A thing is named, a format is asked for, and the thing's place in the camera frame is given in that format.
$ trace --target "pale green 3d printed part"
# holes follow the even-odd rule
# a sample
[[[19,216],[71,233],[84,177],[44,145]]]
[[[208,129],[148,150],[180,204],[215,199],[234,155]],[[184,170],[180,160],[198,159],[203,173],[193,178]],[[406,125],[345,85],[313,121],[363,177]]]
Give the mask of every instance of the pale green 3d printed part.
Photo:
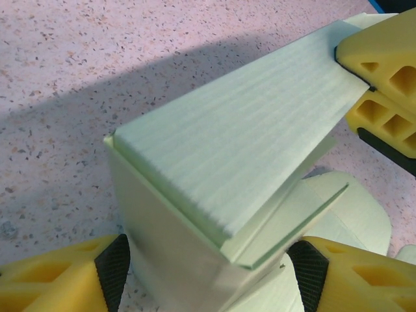
[[[307,231],[387,253],[389,219],[355,179],[301,180],[368,89],[333,59],[359,30],[332,23],[105,139],[133,269],[170,312],[302,311],[284,251]]]
[[[406,245],[397,253],[396,259],[416,265],[416,245]]]

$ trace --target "blue object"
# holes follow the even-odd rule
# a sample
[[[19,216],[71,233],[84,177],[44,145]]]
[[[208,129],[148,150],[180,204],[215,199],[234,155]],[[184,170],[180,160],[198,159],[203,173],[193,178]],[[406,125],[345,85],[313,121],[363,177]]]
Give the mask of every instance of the blue object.
[[[369,3],[376,9],[376,11],[380,14],[384,14],[384,10],[378,5],[377,1],[369,0]]]

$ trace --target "terrazzo surface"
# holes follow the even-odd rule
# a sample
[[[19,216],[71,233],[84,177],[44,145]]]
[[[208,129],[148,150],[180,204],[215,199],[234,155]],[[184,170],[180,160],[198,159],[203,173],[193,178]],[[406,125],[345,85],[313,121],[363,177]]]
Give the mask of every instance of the terrazzo surface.
[[[0,0],[0,265],[122,231],[102,139],[366,0]],[[315,171],[349,172],[416,244],[415,178],[350,133]],[[162,311],[130,274],[120,311]]]

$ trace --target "speckled countertop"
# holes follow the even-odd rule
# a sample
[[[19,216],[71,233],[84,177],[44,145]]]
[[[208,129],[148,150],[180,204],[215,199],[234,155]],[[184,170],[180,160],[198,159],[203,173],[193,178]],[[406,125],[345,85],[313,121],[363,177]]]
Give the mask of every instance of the speckled countertop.
[[[102,144],[117,126],[334,20],[375,12],[367,0],[0,7],[0,264],[122,230]],[[391,255],[416,244],[414,177],[344,122],[333,133],[339,144],[317,171],[350,172],[386,208]],[[157,304],[129,276],[120,311]]]

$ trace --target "honeycomb cutout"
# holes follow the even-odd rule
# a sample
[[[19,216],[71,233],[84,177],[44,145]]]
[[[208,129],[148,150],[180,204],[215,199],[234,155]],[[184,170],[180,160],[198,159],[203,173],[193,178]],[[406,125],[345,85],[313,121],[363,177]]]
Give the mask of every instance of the honeycomb cutout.
[[[0,266],[0,312],[117,312],[129,265],[111,235]]]
[[[357,108],[357,112],[370,123],[376,124],[389,110],[383,105],[367,99]]]
[[[346,114],[346,121],[353,132],[363,128],[405,157],[416,159],[416,114],[381,91],[366,91]]]
[[[399,137],[409,131],[412,124],[399,115],[394,115],[388,122],[383,125],[383,128],[394,138]]]
[[[296,276],[326,270],[319,305],[311,311],[416,312],[416,265],[318,237],[302,241],[329,261],[328,268],[313,259],[295,266]],[[302,259],[306,254],[296,256]]]
[[[416,295],[399,296],[393,299],[404,312],[416,312]]]
[[[372,73],[378,68],[379,64],[376,62],[365,62],[361,63],[361,66],[363,66],[366,70]]]
[[[416,93],[416,68],[404,66],[390,78],[391,84],[405,96]]]

